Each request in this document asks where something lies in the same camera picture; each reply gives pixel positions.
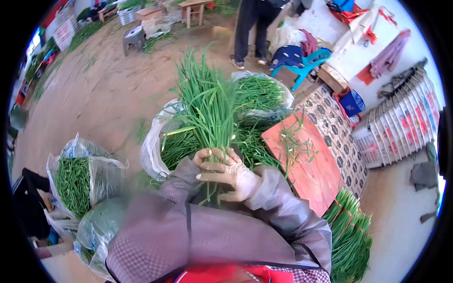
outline purple sleeve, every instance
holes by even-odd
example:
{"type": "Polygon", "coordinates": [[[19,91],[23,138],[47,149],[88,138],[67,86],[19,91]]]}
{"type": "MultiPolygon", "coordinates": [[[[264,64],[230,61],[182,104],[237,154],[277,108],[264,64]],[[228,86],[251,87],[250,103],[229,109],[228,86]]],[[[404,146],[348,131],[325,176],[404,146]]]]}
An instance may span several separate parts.
{"type": "Polygon", "coordinates": [[[259,166],[254,172],[263,178],[245,205],[256,211],[294,249],[296,260],[316,260],[330,272],[332,232],[326,220],[316,216],[308,201],[297,198],[285,178],[274,167],[259,166]]]}
{"type": "Polygon", "coordinates": [[[185,202],[197,193],[200,181],[195,176],[199,173],[198,166],[189,157],[185,157],[162,184],[160,191],[174,203],[185,202]]]}

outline gray plastic stool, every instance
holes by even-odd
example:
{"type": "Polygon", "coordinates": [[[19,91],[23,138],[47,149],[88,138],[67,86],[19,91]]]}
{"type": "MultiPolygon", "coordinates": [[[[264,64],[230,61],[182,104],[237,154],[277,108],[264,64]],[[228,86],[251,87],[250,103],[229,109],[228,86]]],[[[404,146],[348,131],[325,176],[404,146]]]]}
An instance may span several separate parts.
{"type": "Polygon", "coordinates": [[[141,26],[133,27],[123,32],[124,56],[128,55],[127,50],[129,49],[129,44],[135,45],[137,51],[143,51],[143,47],[145,46],[145,31],[141,26]]]}

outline red cutting board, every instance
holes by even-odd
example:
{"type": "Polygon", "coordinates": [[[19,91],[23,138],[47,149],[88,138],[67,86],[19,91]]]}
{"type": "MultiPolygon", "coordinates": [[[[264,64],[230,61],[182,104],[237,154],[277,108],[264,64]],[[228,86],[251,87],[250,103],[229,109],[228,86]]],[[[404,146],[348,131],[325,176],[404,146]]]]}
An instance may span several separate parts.
{"type": "MultiPolygon", "coordinates": [[[[314,149],[309,146],[309,150],[318,154],[303,153],[296,154],[293,166],[289,166],[288,183],[293,184],[294,193],[305,200],[309,201],[310,208],[317,216],[322,217],[327,211],[334,197],[338,194],[338,189],[343,185],[340,170],[330,153],[329,148],[324,142],[316,126],[311,122],[311,119],[304,115],[301,111],[296,112],[300,121],[304,121],[302,129],[296,132],[293,137],[297,142],[303,143],[311,140],[314,149]]],[[[285,129],[289,129],[295,122],[294,115],[286,118],[282,122],[265,131],[263,137],[268,147],[268,150],[282,163],[281,171],[286,174],[287,149],[286,141],[282,136],[282,123],[285,129]]]]}

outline sneaker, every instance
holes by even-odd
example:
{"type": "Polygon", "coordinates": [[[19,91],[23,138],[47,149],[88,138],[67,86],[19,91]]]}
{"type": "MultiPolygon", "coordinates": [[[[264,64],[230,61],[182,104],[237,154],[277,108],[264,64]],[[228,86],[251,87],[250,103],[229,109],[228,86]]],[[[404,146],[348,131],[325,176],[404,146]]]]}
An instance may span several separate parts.
{"type": "Polygon", "coordinates": [[[260,65],[266,65],[267,64],[267,60],[266,60],[266,57],[263,57],[263,58],[258,58],[258,64],[260,65]]]}
{"type": "Polygon", "coordinates": [[[244,62],[237,61],[234,55],[230,56],[230,61],[234,65],[234,67],[236,67],[236,69],[244,70],[244,62]]]}

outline white crate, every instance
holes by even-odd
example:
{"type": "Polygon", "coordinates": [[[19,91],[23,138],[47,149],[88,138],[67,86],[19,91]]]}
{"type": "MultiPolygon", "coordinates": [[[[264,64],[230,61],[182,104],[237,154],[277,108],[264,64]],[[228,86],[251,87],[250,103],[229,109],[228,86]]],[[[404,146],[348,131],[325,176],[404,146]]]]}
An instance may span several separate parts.
{"type": "Polygon", "coordinates": [[[352,133],[367,168],[386,166],[435,139],[439,104],[424,70],[370,111],[352,133]]]}
{"type": "Polygon", "coordinates": [[[135,22],[137,20],[137,18],[135,17],[135,12],[138,10],[140,10],[140,6],[135,6],[133,8],[118,11],[118,15],[120,16],[121,25],[127,25],[127,24],[135,22]]]}

